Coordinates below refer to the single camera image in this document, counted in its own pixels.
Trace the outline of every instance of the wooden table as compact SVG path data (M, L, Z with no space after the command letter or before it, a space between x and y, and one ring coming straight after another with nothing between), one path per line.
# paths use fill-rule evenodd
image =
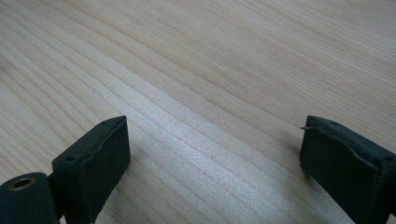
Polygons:
M0 1L1 183L119 115L132 163L97 223L351 223L299 128L396 152L396 2Z

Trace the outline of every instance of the light wood surface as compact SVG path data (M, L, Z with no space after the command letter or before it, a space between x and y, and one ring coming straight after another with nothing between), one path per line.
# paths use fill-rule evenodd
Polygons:
M0 183L126 115L97 223L352 223L304 176L299 128L396 152L395 96L395 1L0 1Z

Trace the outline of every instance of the black plastic part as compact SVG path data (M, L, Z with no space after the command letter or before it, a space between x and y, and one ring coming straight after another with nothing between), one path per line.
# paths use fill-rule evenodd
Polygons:
M126 117L103 121L59 155L53 177L68 196L66 221L93 223L130 161Z
M59 223L46 175L20 175L0 187L0 223Z
M328 119L308 116L301 166L356 223L386 223L396 207L396 155Z

